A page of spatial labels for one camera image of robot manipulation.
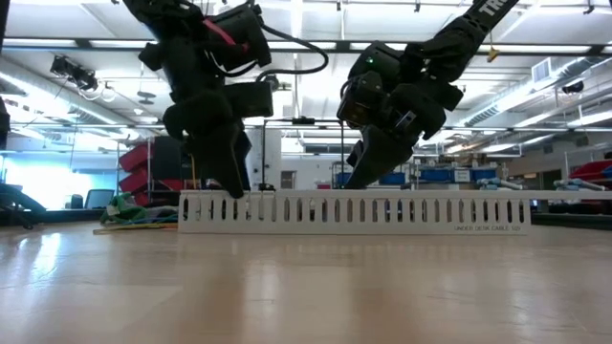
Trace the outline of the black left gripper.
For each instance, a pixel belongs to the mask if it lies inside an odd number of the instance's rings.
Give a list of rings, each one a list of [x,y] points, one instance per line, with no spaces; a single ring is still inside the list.
[[[272,62],[265,40],[161,40],[139,54],[152,71],[163,71],[172,105],[163,116],[170,137],[189,142],[201,179],[217,181],[234,199],[250,190],[248,135],[243,118],[273,114],[272,87],[264,81],[228,85],[226,79]],[[239,132],[233,147],[232,135]]]

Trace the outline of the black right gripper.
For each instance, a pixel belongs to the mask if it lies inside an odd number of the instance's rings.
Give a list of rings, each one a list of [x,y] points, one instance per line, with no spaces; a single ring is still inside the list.
[[[415,83],[383,84],[377,72],[350,78],[341,89],[338,119],[361,130],[346,163],[345,189],[363,189],[406,162],[417,138],[430,139],[445,125],[464,93],[426,76]]]

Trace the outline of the white slotted cable duct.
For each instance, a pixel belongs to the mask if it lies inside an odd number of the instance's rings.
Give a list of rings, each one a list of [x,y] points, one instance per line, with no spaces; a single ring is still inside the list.
[[[529,196],[512,191],[279,190],[233,199],[185,190],[182,233],[280,235],[524,235]]]

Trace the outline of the white duct cover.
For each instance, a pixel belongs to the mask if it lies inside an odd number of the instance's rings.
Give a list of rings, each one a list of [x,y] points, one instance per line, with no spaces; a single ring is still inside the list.
[[[276,197],[355,199],[612,200],[612,191],[548,190],[279,190]]]

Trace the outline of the black monitor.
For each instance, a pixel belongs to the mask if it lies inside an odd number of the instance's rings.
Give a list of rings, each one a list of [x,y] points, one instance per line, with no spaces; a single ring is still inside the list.
[[[190,156],[172,137],[156,137],[152,146],[151,173],[154,180],[183,180],[191,177]]]

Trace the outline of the red storage bin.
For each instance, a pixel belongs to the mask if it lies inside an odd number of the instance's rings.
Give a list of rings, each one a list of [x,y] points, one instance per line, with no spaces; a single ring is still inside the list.
[[[148,189],[148,173],[145,168],[134,170],[119,182],[120,190],[132,194]]]
[[[133,173],[149,166],[149,160],[154,156],[153,145],[146,142],[134,146],[130,151],[119,158],[119,164],[123,171]]]

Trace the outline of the white blue roll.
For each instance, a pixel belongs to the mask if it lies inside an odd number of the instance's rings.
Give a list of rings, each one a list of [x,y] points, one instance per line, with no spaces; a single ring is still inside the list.
[[[524,189],[524,186],[521,184],[511,183],[505,180],[500,180],[498,178],[480,179],[480,180],[477,180],[476,183],[481,190],[500,190],[500,189],[523,190]]]
[[[590,183],[582,179],[557,180],[554,181],[554,186],[557,191],[605,190],[605,187],[602,185]]]

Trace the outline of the long strip light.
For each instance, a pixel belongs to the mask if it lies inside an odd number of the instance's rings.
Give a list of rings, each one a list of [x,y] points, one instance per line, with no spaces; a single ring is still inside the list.
[[[147,43],[154,44],[152,40],[91,40],[94,48],[120,48],[120,49],[142,49]],[[268,46],[271,50],[307,50],[307,47],[291,41],[269,41]],[[335,42],[315,42],[316,46],[322,50],[334,50],[337,47]]]
[[[391,49],[403,51],[405,43],[384,43]],[[362,51],[370,46],[371,43],[350,43],[350,50]],[[493,44],[482,45],[478,48],[479,53],[488,52],[491,48],[501,53],[517,53],[517,54],[585,54],[591,46],[584,45],[519,45],[519,44]]]

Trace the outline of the white air vent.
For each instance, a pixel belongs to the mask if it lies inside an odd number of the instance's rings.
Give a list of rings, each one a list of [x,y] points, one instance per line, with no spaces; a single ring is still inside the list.
[[[549,84],[554,78],[551,58],[546,57],[536,63],[531,69],[531,74],[536,87],[545,87]]]

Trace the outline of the large red bin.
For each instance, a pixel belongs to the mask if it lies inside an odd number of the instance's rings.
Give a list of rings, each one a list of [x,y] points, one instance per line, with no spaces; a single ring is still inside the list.
[[[612,180],[612,160],[590,161],[571,172],[569,177],[584,181]]]

